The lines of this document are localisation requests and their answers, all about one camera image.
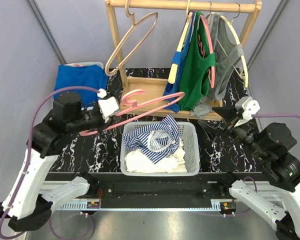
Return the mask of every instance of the blue folded cloth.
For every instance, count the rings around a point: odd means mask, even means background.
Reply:
[[[108,76],[105,71],[97,66],[65,66],[60,65],[56,76],[54,90],[72,86],[85,86],[94,89],[106,89]],[[95,92],[88,90],[75,90],[81,95],[84,106],[98,101],[98,96]]]
[[[174,84],[171,84],[169,82],[166,84],[163,96],[167,96],[169,94],[175,94],[175,93],[178,92],[178,88],[179,88],[179,84],[180,84],[180,80],[181,80],[181,75],[182,75],[183,70],[184,70],[184,66],[185,66],[185,62],[186,62],[186,56],[187,56],[187,53],[188,53],[188,48],[189,48],[190,40],[191,40],[191,37],[192,37],[192,28],[193,28],[195,15],[196,15],[196,13],[193,12],[193,15],[192,15],[192,18],[191,18],[191,24],[190,24],[189,31],[188,31],[188,35],[186,37],[186,40],[185,40],[182,51],[181,52],[176,51],[174,56],[173,56],[173,59],[172,59],[172,63],[178,65],[178,70],[177,70],[177,74],[176,74]],[[166,99],[166,101],[172,102],[175,99],[177,99],[177,97],[172,97],[172,98]],[[177,103],[174,103],[170,106],[167,106],[164,109],[172,110],[175,113],[180,111],[180,107]]]

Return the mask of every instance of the gray plastic basket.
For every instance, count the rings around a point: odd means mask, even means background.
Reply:
[[[135,121],[129,122],[124,125],[123,134],[130,132],[134,129],[143,127],[149,124],[155,124],[159,122],[155,121]],[[200,156],[199,156],[199,145],[198,137],[195,126],[190,122],[178,122],[179,136],[183,141],[183,149],[185,151],[184,161],[187,172],[185,173],[140,173],[140,172],[128,172],[125,157],[130,152],[126,149],[124,141],[121,142],[121,153],[120,153],[120,168],[124,175],[128,176],[150,176],[150,177],[177,177],[177,176],[194,176],[197,175],[200,170]]]

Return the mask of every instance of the metal floor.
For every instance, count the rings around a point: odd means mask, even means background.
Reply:
[[[245,206],[239,206],[242,212]],[[73,211],[57,211],[52,225],[73,215]],[[93,215],[94,232],[86,240],[277,240],[275,231],[256,213],[237,217],[210,217],[196,212],[100,211]],[[66,239],[85,233],[89,220],[76,215],[55,229]],[[47,223],[28,233],[26,240],[55,240]]]

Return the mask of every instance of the hanging clothes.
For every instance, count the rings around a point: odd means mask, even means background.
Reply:
[[[206,32],[205,26],[200,21],[200,15],[202,15],[200,11],[195,15],[193,34],[179,85],[179,92],[184,92],[185,96],[178,105],[184,111],[190,111],[202,97],[207,96],[210,86],[207,70],[216,65],[215,53],[209,52],[206,34],[210,33]],[[205,58],[201,56],[198,36],[203,44]]]
[[[140,149],[154,164],[179,147],[178,124],[171,114],[160,123],[136,128],[123,135],[127,150]]]
[[[193,31],[193,24],[194,24],[194,18],[195,18],[196,13],[193,12],[192,18],[191,18],[191,24],[189,27],[189,31],[188,31],[188,35],[186,37],[183,49],[181,52],[176,51],[173,59],[172,59],[172,64],[177,64],[178,65],[178,70],[177,70],[177,74],[176,74],[176,78],[175,78],[175,82],[174,84],[171,84],[169,82],[167,82],[164,92],[163,92],[163,96],[167,96],[169,94],[175,94],[178,92],[178,88],[179,88],[179,84],[180,84],[180,80],[181,80],[181,76],[184,70],[184,66],[185,66],[185,62],[186,62],[186,56],[188,54],[188,49],[189,49],[189,45],[190,45],[190,40],[191,40],[191,36],[192,36],[192,31]],[[172,102],[173,100],[175,100],[176,97],[167,99],[166,101]],[[177,103],[174,103],[170,106],[165,107],[164,109],[168,109],[168,110],[172,110],[175,113],[180,111],[180,107]]]
[[[213,16],[211,28],[211,40],[214,43],[215,53],[215,83],[214,88],[209,87],[206,97],[202,97],[198,104],[190,111],[190,114],[196,116],[204,116],[211,111],[212,107],[206,105],[206,102],[213,100],[222,100],[227,91],[227,85],[233,72],[233,65],[235,66],[244,55],[241,44],[234,44],[230,41],[226,23],[221,18],[222,14],[216,12]]]

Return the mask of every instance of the wooden rod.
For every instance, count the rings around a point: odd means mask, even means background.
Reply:
[[[113,8],[124,8],[127,0],[109,0]],[[252,14],[255,12],[255,4],[242,3],[240,13]],[[130,8],[137,9],[169,9],[169,10],[186,10],[187,1],[173,0],[131,0]],[[189,10],[193,11],[210,11],[210,2],[191,1]],[[212,12],[238,13],[239,6],[237,3],[217,3],[212,2]]]
[[[114,43],[114,49],[116,49],[116,47],[120,43],[120,36],[119,36],[116,12],[115,12],[115,9],[110,5],[109,0],[105,1],[105,7],[106,7],[106,12],[108,14],[111,34],[112,34],[113,43]],[[116,57],[117,57],[118,63],[121,63],[122,60],[124,59],[122,49],[119,50]],[[119,72],[120,72],[123,87],[127,87],[128,86],[128,79],[127,79],[127,73],[126,73],[125,65],[122,65],[119,68]]]
[[[248,37],[252,31],[252,28],[254,27],[256,20],[258,18],[258,15],[260,13],[260,10],[262,8],[262,1],[261,0],[254,0],[255,4],[255,11],[254,13],[249,13],[248,17],[245,20],[243,29],[240,33],[239,40],[242,44],[242,47],[244,47],[247,43]]]

